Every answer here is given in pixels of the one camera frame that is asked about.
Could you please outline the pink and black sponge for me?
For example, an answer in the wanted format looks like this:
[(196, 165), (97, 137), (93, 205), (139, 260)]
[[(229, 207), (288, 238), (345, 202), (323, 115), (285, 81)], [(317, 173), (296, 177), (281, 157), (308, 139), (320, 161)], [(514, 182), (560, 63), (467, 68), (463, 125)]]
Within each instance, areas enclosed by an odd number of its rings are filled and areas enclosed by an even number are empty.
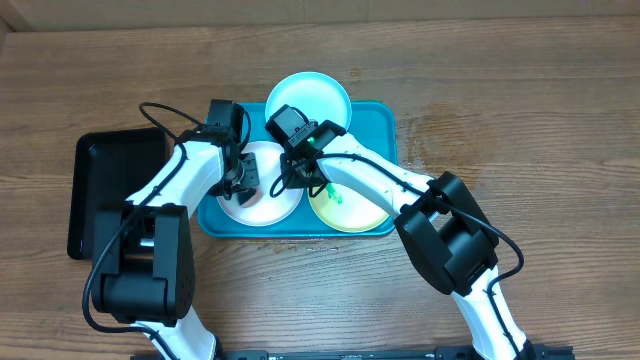
[(256, 195), (257, 190), (254, 187), (244, 189), (237, 192), (237, 203), (240, 207), (248, 206), (251, 199)]

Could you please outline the light blue plate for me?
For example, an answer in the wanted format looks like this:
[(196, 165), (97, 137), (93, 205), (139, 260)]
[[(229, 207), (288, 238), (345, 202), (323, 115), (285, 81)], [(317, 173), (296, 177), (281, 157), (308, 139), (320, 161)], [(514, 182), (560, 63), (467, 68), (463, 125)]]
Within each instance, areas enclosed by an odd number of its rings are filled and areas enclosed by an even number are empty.
[(299, 72), (281, 80), (265, 105), (269, 119), (283, 105), (295, 107), (309, 120), (330, 120), (348, 129), (352, 118), (351, 99), (334, 78), (319, 72)]

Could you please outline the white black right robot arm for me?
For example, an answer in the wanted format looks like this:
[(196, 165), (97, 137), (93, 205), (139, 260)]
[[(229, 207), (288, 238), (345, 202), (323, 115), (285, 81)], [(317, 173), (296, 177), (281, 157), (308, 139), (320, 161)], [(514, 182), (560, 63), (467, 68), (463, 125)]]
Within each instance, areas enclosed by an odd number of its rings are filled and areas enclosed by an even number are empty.
[(364, 147), (332, 121), (309, 120), (282, 106), (266, 131), (284, 148), (281, 173), (270, 189), (345, 186), (384, 210), (394, 222), (410, 262), (434, 289), (454, 298), (483, 359), (532, 359), (531, 342), (516, 325), (500, 288), (507, 272), (496, 248), (519, 248), (492, 226), (464, 182), (450, 172), (437, 178), (403, 169)]

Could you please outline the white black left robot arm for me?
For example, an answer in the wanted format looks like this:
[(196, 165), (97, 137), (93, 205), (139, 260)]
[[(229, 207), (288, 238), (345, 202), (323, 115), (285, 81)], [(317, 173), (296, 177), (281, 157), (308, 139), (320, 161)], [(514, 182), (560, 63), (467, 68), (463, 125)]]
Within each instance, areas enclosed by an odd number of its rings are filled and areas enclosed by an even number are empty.
[(241, 206), (255, 199), (256, 160), (244, 150), (250, 132), (241, 105), (212, 100), (206, 122), (173, 138), (173, 155), (149, 183), (97, 212), (82, 294), (91, 328), (142, 333), (164, 359), (215, 357), (216, 337), (193, 307), (190, 218), (207, 195)]

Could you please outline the white pink plate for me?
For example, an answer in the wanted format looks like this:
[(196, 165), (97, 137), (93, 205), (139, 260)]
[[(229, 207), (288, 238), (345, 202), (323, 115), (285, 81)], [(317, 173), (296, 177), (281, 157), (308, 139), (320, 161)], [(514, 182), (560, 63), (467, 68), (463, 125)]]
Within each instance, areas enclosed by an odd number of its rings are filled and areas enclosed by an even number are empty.
[(299, 204), (303, 190), (286, 189), (278, 197), (269, 195), (271, 186), (280, 175), (280, 155), (284, 149), (275, 142), (250, 142), (244, 153), (256, 156), (259, 185), (257, 192), (248, 204), (240, 205), (238, 195), (233, 194), (230, 200), (218, 197), (217, 201), (223, 211), (236, 222), (248, 226), (268, 226), (289, 216)]

